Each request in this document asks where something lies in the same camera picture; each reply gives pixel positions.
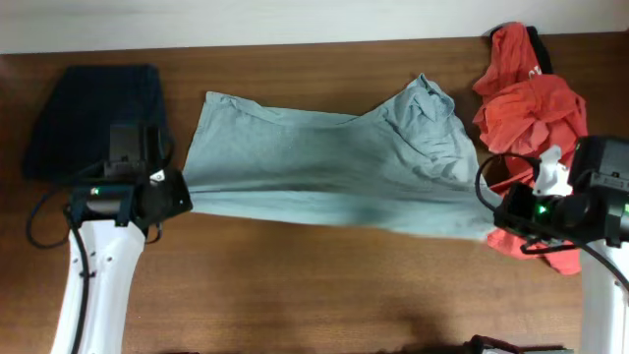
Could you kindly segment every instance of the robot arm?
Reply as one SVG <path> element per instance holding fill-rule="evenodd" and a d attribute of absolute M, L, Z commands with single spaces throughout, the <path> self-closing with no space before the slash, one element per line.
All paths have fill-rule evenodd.
<path fill-rule="evenodd" d="M 86 221 L 79 231 L 90 272 L 85 317 L 80 320 L 84 293 L 81 252 L 77 239 L 70 235 L 68 282 L 51 353 L 70 353 L 80 325 L 79 353 L 120 353 L 131 282 L 145 236 L 134 223 L 117 227 L 113 219 Z"/>
<path fill-rule="evenodd" d="M 527 240 L 523 253 L 583 249 L 584 354 L 629 354 L 627 155 L 627 141 L 586 137 L 577 145 L 569 172 L 559 163 L 559 147 L 544 152 L 541 160 L 516 156 L 533 165 L 535 188 L 515 184 L 500 206 L 483 199 L 481 171 L 477 176 L 477 194 L 493 210 L 496 226 Z M 548 248 L 528 249 L 536 243 Z"/>
<path fill-rule="evenodd" d="M 159 225 L 159 237 L 162 221 L 192 209 L 183 176 L 166 166 L 161 146 L 155 127 L 112 126 L 102 171 L 95 179 L 75 182 L 64 209 L 71 229 L 70 267 L 51 353 L 121 352 L 132 278 L 148 227 Z"/>

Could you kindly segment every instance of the wooden surface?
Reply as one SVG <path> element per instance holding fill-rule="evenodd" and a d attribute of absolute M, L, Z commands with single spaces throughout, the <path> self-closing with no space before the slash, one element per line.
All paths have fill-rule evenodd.
<path fill-rule="evenodd" d="M 594 134 L 629 137 L 628 39 L 543 39 L 556 72 L 586 98 Z M 455 99 L 478 141 L 471 85 L 488 57 L 480 38 L 0 57 L 0 352 L 46 353 L 55 333 L 68 252 L 25 241 L 26 217 L 45 186 L 22 181 L 20 162 L 66 66 L 155 64 L 183 166 L 207 90 L 360 114 L 424 72 Z M 44 240 L 67 232 L 53 206 L 34 230 Z M 169 220 L 164 239 L 140 259 L 123 352 L 357 353 L 458 344 L 476 333 L 576 347 L 580 286 L 579 276 L 473 242 L 188 213 Z"/>

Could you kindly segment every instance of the fabric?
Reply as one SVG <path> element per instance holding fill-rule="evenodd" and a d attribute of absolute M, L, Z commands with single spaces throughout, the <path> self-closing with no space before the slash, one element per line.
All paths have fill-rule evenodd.
<path fill-rule="evenodd" d="M 508 25 L 494 34 L 491 64 L 474 84 L 474 90 L 484 103 L 474 123 L 481 128 L 481 140 L 489 151 L 539 157 L 552 145 L 559 145 L 561 163 L 570 166 L 578 138 L 588 134 L 585 100 L 561 78 L 540 72 L 524 26 Z M 491 186 L 495 192 L 504 194 L 515 181 L 534 183 L 533 170 L 526 161 L 513 157 L 505 160 L 511 178 Z M 533 257 L 520 251 L 524 240 L 504 230 L 491 232 L 487 242 L 518 259 Z M 576 250 L 545 258 L 563 274 L 580 271 Z"/>
<path fill-rule="evenodd" d="M 424 75 L 363 116 L 208 92 L 184 168 L 193 211 L 482 240 L 492 215 L 453 111 Z"/>
<path fill-rule="evenodd" d="M 489 34 L 489 37 L 493 39 L 493 35 L 496 34 L 499 30 L 503 29 L 504 26 L 497 27 L 492 30 Z M 543 45 L 540 36 L 538 35 L 538 29 L 533 26 L 527 26 L 527 35 L 529 36 L 529 41 L 531 43 L 531 47 L 535 52 L 535 56 L 540 64 L 540 72 L 542 74 L 553 74 L 552 71 L 552 63 L 550 62 L 550 55 L 546 50 L 546 47 Z"/>
<path fill-rule="evenodd" d="M 23 160 L 24 177 L 64 179 L 108 156 L 112 124 L 138 123 L 157 125 L 167 134 L 154 67 L 70 67 L 33 126 Z"/>

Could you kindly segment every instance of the white wall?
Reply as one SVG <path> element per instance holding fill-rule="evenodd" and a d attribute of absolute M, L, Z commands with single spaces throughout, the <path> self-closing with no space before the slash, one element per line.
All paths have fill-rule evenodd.
<path fill-rule="evenodd" d="M 0 53 L 629 28 L 629 0 L 0 0 Z"/>

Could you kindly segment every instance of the gray shirt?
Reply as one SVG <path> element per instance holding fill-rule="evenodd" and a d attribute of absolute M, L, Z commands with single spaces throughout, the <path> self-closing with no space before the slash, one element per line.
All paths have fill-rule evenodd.
<path fill-rule="evenodd" d="M 184 177 L 195 212 L 483 239 L 478 168 L 452 98 L 420 75 L 363 116 L 208 92 Z"/>

